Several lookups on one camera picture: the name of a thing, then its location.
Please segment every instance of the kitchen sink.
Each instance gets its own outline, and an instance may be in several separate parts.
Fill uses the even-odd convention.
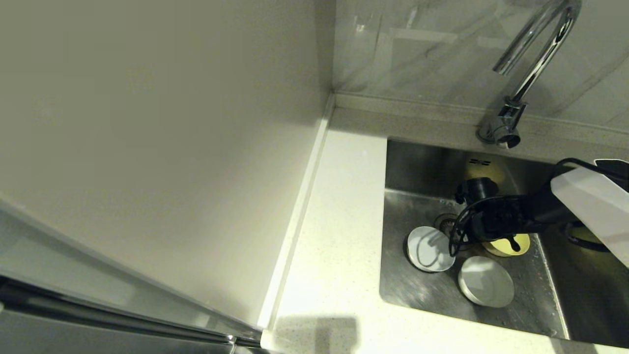
[[[459,183],[490,177],[499,195],[531,193],[552,165],[494,154],[390,140],[387,145],[380,295],[392,304],[519,331],[629,348],[629,269],[611,253],[570,243],[559,226],[530,234],[521,256],[502,258],[480,244],[457,255],[442,273],[425,273],[407,259],[406,237],[434,226],[442,214],[458,214]],[[468,301],[457,283],[471,256],[497,261],[511,275],[515,297],[503,308]]]

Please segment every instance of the faucet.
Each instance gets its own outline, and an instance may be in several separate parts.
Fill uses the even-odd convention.
[[[542,71],[548,66],[559,47],[565,42],[568,33],[581,11],[581,0],[550,0],[537,13],[515,37],[509,48],[494,66],[494,71],[500,75],[507,75],[518,63],[522,55],[535,41],[548,24],[561,16],[546,47],[531,66],[516,91],[511,96],[504,98],[504,106],[496,117],[486,120],[476,132],[476,137],[486,144],[496,144],[510,149],[520,143],[520,134],[517,125],[528,103],[522,102],[528,90],[533,86]]]

